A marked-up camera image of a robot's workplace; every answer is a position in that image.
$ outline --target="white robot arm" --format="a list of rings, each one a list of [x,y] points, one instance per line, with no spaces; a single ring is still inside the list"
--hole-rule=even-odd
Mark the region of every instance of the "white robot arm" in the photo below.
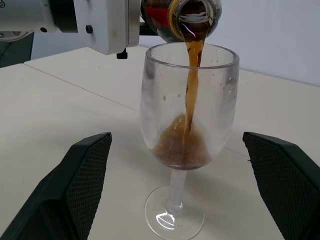
[[[31,32],[78,33],[82,42],[103,54],[136,46],[141,0],[0,0],[0,41]]]

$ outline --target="glass base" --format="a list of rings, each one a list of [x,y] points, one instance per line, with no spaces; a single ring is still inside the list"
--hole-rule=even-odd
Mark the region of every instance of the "glass base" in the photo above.
[[[166,203],[170,186],[154,190],[146,199],[145,220],[150,229],[165,240],[189,240],[201,230],[205,214],[196,206],[197,200],[190,194],[184,194],[182,211],[173,214],[167,212]]]

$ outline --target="white wall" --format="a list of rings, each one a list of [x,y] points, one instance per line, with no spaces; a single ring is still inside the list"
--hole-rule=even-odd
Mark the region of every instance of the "white wall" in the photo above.
[[[236,51],[240,67],[320,86],[320,0],[222,0],[222,17],[207,42]],[[32,57],[79,48],[73,34],[36,34]],[[150,47],[159,37],[140,37]]]

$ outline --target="glass stem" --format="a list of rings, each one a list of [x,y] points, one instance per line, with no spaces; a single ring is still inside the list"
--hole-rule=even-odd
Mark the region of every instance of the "glass stem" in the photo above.
[[[187,171],[175,170],[171,172],[170,194],[166,203],[167,211],[171,214],[181,212]]]

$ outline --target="table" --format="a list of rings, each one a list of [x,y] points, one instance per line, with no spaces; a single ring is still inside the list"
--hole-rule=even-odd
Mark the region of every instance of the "table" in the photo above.
[[[153,159],[139,131],[145,50],[129,48],[128,60],[116,60],[82,48],[0,69],[0,234],[72,144],[112,132],[89,239],[159,239],[145,223],[144,202],[169,183],[170,171]],[[241,137],[248,130],[295,142],[319,165],[319,100],[318,87],[241,71],[227,148],[186,179],[206,213],[196,240],[283,239],[260,197]]]

